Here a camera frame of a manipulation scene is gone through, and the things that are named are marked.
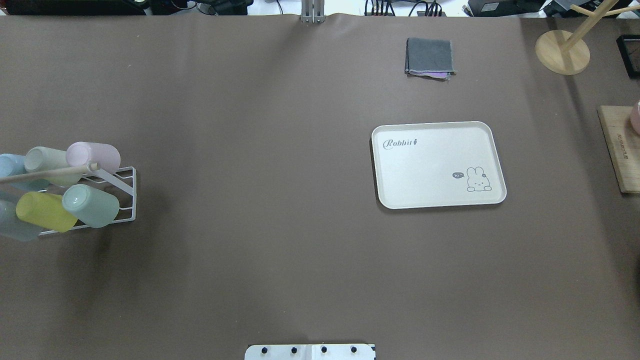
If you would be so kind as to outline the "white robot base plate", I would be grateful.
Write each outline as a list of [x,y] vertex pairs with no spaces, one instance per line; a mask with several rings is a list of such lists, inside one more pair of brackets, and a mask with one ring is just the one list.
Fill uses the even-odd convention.
[[375,360],[374,344],[254,344],[247,347],[245,360]]

